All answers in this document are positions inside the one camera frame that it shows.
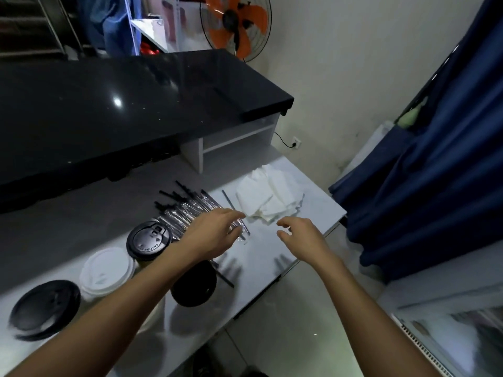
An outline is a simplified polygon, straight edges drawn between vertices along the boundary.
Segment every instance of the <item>orange fan blade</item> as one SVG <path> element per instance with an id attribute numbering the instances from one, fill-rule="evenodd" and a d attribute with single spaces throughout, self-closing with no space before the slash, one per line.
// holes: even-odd
<path id="1" fill-rule="evenodd" d="M 239 27 L 239 49 L 237 49 L 236 57 L 239 59 L 244 59 L 252 53 L 252 45 L 250 43 L 250 38 L 248 37 L 247 31 L 240 26 Z"/>
<path id="2" fill-rule="evenodd" d="M 239 0 L 229 0 L 229 9 L 233 9 L 237 11 L 237 5 L 239 4 Z"/>
<path id="3" fill-rule="evenodd" d="M 209 34 L 211 41 L 217 49 L 225 49 L 227 47 L 229 39 L 232 37 L 232 33 L 225 29 L 210 29 Z"/>
<path id="4" fill-rule="evenodd" d="M 262 34 L 267 32 L 267 12 L 264 8 L 258 5 L 244 5 L 237 12 L 239 19 L 243 21 L 247 19 L 254 23 L 260 29 Z"/>
<path id="5" fill-rule="evenodd" d="M 217 18 L 222 19 L 224 8 L 220 0 L 206 0 L 206 5 L 208 5 L 208 9 L 215 15 Z"/>

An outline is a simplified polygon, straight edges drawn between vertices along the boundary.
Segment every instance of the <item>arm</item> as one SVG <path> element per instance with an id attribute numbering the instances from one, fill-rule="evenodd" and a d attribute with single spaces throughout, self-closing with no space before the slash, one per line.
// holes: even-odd
<path id="1" fill-rule="evenodd" d="M 440 374 L 393 320 L 356 282 L 310 220 L 285 217 L 278 236 L 323 280 L 365 377 L 439 377 Z"/>
<path id="2" fill-rule="evenodd" d="M 241 229 L 230 233 L 228 229 L 238 218 L 244 214 L 231 209 L 200 215 L 182 240 L 31 354 L 8 377 L 105 376 L 177 278 L 232 246 Z"/>

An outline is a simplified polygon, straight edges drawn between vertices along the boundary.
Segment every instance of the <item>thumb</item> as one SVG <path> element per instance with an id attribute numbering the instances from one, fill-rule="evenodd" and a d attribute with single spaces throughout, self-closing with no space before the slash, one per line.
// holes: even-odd
<path id="1" fill-rule="evenodd" d="M 225 243 L 227 246 L 231 247 L 232 244 L 236 241 L 236 239 L 239 238 L 241 235 L 243 229 L 241 226 L 237 226 L 236 228 L 232 229 L 232 231 L 227 234 L 227 237 L 225 238 Z"/>
<path id="2" fill-rule="evenodd" d="M 276 234 L 278 234 L 278 237 L 280 237 L 280 240 L 282 240 L 286 246 L 288 246 L 288 244 L 292 240 L 292 238 L 290 238 L 290 235 L 287 232 L 284 232 L 283 230 L 278 230 Z"/>

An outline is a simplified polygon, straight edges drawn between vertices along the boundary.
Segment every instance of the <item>fan hub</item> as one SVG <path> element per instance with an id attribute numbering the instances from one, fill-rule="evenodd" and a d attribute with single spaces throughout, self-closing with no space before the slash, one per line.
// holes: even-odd
<path id="1" fill-rule="evenodd" d="M 225 30 L 235 33 L 239 29 L 239 15 L 235 10 L 229 9 L 223 13 L 222 23 Z"/>

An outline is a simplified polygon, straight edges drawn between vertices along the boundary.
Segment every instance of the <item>forearm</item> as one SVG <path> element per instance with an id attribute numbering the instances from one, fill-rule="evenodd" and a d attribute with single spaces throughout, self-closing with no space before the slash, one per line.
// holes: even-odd
<path id="1" fill-rule="evenodd" d="M 176 279 L 195 264 L 173 244 L 14 369 L 18 376 L 105 376 Z"/>
<path id="2" fill-rule="evenodd" d="M 365 377 L 439 376 L 342 260 L 327 251 L 313 267 L 330 294 Z"/>

